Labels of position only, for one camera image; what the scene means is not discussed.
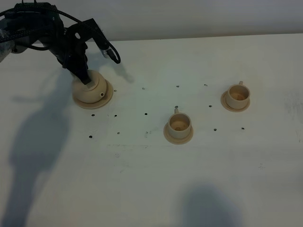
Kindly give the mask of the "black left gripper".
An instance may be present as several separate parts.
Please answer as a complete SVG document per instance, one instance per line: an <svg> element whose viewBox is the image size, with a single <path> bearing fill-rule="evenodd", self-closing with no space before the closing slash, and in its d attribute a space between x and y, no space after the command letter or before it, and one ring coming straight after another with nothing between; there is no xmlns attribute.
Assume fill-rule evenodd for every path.
<svg viewBox="0 0 303 227"><path fill-rule="evenodd" d="M44 31L38 38L56 56L63 68L68 69L82 84L91 82L88 74L87 45L89 29L83 23L65 27L59 16L36 16L35 26Z"/></svg>

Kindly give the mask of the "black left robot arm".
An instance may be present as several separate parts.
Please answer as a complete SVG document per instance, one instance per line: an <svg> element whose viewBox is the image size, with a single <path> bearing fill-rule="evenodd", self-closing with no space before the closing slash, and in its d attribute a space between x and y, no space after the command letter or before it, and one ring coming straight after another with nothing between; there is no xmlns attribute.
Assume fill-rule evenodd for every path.
<svg viewBox="0 0 303 227"><path fill-rule="evenodd" d="M87 45L76 37L72 27L66 28L60 16L75 22L75 28L84 28L82 21L57 9L48 2L21 2L1 12L4 18L0 28L6 32L0 42L13 42L12 52L26 49L50 51L62 65L84 85L91 82L88 75Z"/></svg>

